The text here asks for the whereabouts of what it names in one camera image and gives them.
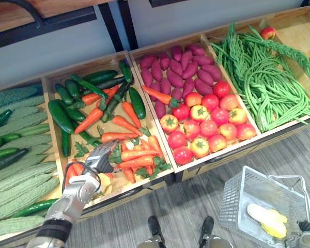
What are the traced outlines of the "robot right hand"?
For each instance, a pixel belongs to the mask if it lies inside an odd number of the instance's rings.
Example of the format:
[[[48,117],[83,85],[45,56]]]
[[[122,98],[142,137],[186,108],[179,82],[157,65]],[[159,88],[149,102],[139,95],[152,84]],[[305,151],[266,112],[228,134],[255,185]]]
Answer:
[[[298,223],[299,232],[293,232],[294,237],[292,247],[309,247],[310,248],[310,222],[303,221]]]

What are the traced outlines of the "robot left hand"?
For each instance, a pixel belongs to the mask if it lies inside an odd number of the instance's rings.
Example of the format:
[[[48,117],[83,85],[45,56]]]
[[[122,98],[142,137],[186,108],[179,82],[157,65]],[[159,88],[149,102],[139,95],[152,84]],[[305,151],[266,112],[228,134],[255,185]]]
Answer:
[[[114,168],[110,165],[109,156],[117,146],[118,141],[109,141],[96,147],[85,160],[85,165],[95,173],[112,173]]]

